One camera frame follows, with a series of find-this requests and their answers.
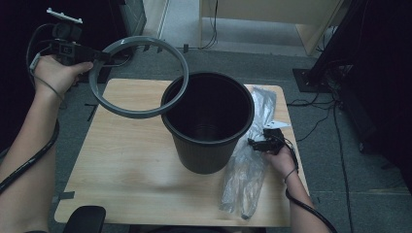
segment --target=bucket rim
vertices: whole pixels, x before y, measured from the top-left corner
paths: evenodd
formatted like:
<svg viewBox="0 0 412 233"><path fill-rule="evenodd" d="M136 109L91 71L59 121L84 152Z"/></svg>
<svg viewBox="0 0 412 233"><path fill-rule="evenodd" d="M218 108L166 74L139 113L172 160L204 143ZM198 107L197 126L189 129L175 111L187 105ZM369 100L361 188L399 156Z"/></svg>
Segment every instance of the bucket rim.
<svg viewBox="0 0 412 233"><path fill-rule="evenodd" d="M240 139L248 130L249 128L252 126L252 123L254 121L254 117L255 117L255 102L254 99L252 97L251 92L249 91L249 89L244 86L242 83L236 81L235 79L233 79L231 76L226 75L224 73L220 73L220 72L211 72L211 71L196 71L196 72L190 72L189 73L189 79L193 79L195 77L197 77L198 75L205 75L205 74L209 74L209 75L215 75L215 76L219 76L219 77L224 77L227 81L231 82L231 83L235 83L237 87L239 87L239 89L242 90L243 94L245 95L245 97L247 99L249 99L250 103L250 110L249 110L249 117L247 122L245 123L245 125L235 134L226 137L224 139L220 139L220 140L213 140L213 141L201 141L201 140L196 140L196 139L192 139L191 137L186 136L185 134L181 133L179 130L177 130L169 121L169 119L166 117L167 112L161 115L161 119L163 121L163 124L165 125L165 127L170 131L173 132L172 135L173 137L177 137L180 140L192 143L192 144L196 144L199 146L203 146L203 147L220 147L223 145L227 145L230 144L232 142L234 142L235 140L237 141L238 139ZM173 81L164 91L163 96L161 98L161 103L163 104L163 102L165 101L165 97L166 97L166 93L168 93L170 91L170 88L172 88L174 83L179 82L183 77L180 77L178 79L176 79L175 81Z"/></svg>

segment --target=gray ring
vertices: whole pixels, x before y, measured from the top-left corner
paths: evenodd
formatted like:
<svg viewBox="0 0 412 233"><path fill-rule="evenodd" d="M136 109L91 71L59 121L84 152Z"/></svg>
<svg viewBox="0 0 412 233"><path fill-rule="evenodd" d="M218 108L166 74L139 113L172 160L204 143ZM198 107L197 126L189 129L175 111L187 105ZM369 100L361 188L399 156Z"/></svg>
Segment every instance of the gray ring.
<svg viewBox="0 0 412 233"><path fill-rule="evenodd" d="M101 68L103 67L104 61L94 60L93 68L90 70L88 75L88 82L90 84L91 91L93 92L94 96L97 99L97 102L105 109L109 110L110 112L120 115L122 117L129 117L129 118L149 118L155 117L161 114L164 114L171 108L173 108L179 100L182 99L183 94L186 91L189 83L189 68L188 64L186 63L185 58L182 54L175 49L174 47L170 46L168 43L164 41L160 41L156 38L151 37L142 37L142 36L134 36L134 37L127 37L121 40L118 40L112 43L107 48L103 49L103 51L108 52L111 56L116 54L120 50L124 50L129 47L138 46L138 45L151 45L160 47L172 53L177 59L180 60L182 68L183 68L183 84L182 88L178 92L178 94L168 103L160 106L159 108L152 109L152 110L145 110L145 111L132 111L127 109L119 108L118 106L113 105L109 101L107 101L101 94L99 94L99 89L97 86L97 78L100 73Z"/></svg>

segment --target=clear plastic bag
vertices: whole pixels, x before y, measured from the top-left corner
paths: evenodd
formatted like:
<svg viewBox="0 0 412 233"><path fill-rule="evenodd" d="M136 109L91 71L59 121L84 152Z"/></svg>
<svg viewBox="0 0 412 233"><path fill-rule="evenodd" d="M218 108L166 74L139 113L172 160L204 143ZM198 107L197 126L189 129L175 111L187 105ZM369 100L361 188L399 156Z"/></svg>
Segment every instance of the clear plastic bag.
<svg viewBox="0 0 412 233"><path fill-rule="evenodd" d="M243 219L249 219L258 206L258 198L264 180L267 161L260 151L254 151L248 138L262 141L263 126L273 120L276 93L254 87L255 118L251 128L241 137L227 163L220 210L229 213L240 211Z"/></svg>

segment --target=chair armrest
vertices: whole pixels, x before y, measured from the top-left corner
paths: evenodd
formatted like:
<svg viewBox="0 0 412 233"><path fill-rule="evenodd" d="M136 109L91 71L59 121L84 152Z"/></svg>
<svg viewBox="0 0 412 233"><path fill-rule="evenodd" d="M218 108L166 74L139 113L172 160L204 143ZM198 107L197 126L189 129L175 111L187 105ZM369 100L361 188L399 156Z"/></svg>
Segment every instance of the chair armrest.
<svg viewBox="0 0 412 233"><path fill-rule="evenodd" d="M82 206L70 215L63 233L100 233L106 210L99 206Z"/></svg>

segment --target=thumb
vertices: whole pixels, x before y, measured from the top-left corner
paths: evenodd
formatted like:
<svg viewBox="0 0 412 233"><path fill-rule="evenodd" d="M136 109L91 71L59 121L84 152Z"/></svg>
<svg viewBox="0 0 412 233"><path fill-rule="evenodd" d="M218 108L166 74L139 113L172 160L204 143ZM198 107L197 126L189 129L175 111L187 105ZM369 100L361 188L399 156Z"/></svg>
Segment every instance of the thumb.
<svg viewBox="0 0 412 233"><path fill-rule="evenodd" d="M91 62L82 62L78 63L76 65L71 66L73 72L75 73L74 75L77 76L81 73L87 72L93 68L93 63Z"/></svg>

